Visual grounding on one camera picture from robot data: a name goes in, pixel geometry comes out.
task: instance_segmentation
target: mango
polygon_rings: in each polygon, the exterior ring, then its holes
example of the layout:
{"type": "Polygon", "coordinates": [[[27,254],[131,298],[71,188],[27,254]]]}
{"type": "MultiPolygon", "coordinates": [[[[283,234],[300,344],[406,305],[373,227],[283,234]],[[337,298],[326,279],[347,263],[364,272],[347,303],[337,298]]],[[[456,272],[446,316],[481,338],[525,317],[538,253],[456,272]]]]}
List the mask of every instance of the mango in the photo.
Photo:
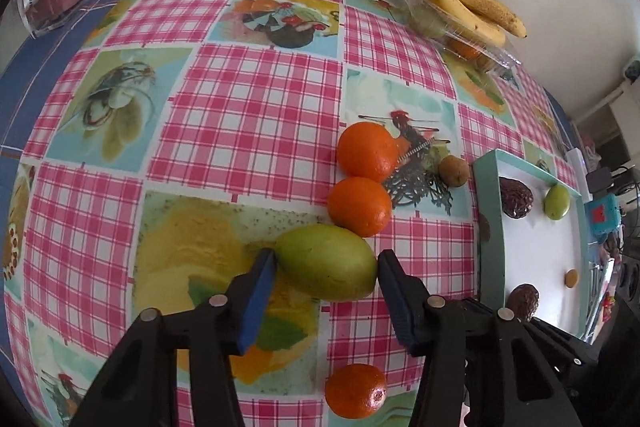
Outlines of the mango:
{"type": "Polygon", "coordinates": [[[283,233],[276,259],[298,290],[324,301],[362,299],[376,285],[378,264],[367,242],[334,225],[306,225],[283,233]]]}
{"type": "Polygon", "coordinates": [[[562,219],[571,206],[571,195],[564,185],[554,185],[545,196],[545,215],[557,221],[562,219]]]}

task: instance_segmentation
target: orange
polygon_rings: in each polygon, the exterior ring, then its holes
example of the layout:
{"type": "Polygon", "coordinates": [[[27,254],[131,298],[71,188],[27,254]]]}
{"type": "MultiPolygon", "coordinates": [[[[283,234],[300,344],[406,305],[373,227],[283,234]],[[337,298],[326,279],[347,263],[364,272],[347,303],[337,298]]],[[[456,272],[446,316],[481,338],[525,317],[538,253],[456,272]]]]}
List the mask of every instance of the orange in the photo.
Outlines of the orange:
{"type": "Polygon", "coordinates": [[[360,237],[376,235],[391,219],[391,198],[382,185],[354,176],[331,189],[326,209],[333,222],[360,237]]]}
{"type": "Polygon", "coordinates": [[[460,57],[466,58],[466,60],[474,60],[480,56],[480,52],[478,50],[457,39],[447,39],[446,46],[454,53],[457,53],[460,57]]]}
{"type": "Polygon", "coordinates": [[[380,183],[398,166],[398,146],[380,124],[358,122],[340,136],[337,158],[347,174],[380,183]]]}
{"type": "Polygon", "coordinates": [[[324,398],[338,416],[353,420],[366,418],[385,402],[385,374],[372,365],[352,363],[327,379],[324,398]]]}

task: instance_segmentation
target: tray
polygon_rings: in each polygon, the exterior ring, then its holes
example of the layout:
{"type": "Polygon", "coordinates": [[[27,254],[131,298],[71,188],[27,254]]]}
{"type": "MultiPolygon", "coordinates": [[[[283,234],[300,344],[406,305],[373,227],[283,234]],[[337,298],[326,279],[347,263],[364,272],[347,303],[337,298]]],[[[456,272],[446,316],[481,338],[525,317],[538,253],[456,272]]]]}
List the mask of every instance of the tray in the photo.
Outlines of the tray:
{"type": "Polygon", "coordinates": [[[543,169],[502,150],[493,150],[473,164],[480,211],[480,301],[492,309],[504,306],[517,285],[530,283],[540,292],[535,316],[581,337],[589,299],[588,229],[581,195],[572,197],[566,216],[558,221],[543,212],[546,191],[558,179],[543,169]],[[502,212],[500,176],[523,182],[534,195],[533,207],[522,219],[502,212]],[[564,274],[575,268],[578,284],[564,286],[564,274]]]}

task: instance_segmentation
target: tablecloth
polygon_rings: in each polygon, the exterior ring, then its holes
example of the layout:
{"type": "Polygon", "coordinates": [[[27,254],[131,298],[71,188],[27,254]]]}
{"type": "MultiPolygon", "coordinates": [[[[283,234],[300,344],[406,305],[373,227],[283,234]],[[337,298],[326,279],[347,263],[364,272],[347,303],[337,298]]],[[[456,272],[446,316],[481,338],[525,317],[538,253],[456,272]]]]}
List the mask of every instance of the tablecloth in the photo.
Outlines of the tablecloth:
{"type": "MultiPolygon", "coordinates": [[[[120,0],[48,95],[20,155],[3,251],[12,360],[44,425],[68,425],[114,345],[147,306],[223,291],[285,230],[328,221],[345,127],[408,124],[469,163],[494,148],[575,187],[545,91],[413,35],[401,0],[120,0]]],[[[369,242],[393,248],[432,293],[476,295],[471,179],[398,206],[369,242]]],[[[378,289],[318,302],[276,283],[232,367],[247,425],[339,426],[322,399],[348,363],[386,374],[361,423],[408,422],[421,360],[396,341],[378,289]]],[[[192,425],[178,357],[180,424],[192,425]]]]}

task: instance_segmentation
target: cable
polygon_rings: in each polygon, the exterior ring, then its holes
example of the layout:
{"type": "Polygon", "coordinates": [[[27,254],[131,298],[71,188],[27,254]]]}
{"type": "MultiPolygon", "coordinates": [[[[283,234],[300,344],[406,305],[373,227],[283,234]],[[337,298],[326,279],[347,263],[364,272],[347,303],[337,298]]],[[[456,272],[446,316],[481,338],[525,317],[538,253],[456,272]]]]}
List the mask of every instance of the cable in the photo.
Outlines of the cable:
{"type": "MultiPolygon", "coordinates": [[[[622,246],[622,248],[620,248],[620,253],[622,253],[622,251],[623,251],[623,249],[624,249],[624,247],[626,245],[627,240],[630,240],[631,238],[633,238],[634,232],[636,231],[636,229],[640,225],[640,201],[639,201],[640,200],[640,187],[639,187],[639,182],[636,181],[636,176],[634,175],[634,172],[633,172],[632,169],[630,169],[629,167],[627,167],[625,165],[623,165],[622,168],[625,169],[625,172],[631,171],[631,176],[632,176],[632,178],[634,180],[633,185],[636,187],[636,224],[633,227],[633,229],[631,230],[631,232],[629,233],[629,235],[627,236],[627,238],[625,238],[624,235],[622,236],[623,246],[622,246]]],[[[631,185],[631,183],[623,185],[623,187],[620,188],[620,190],[616,191],[616,195],[619,195],[618,192],[624,193],[624,191],[627,188],[629,188],[630,185],[631,185]]]]}

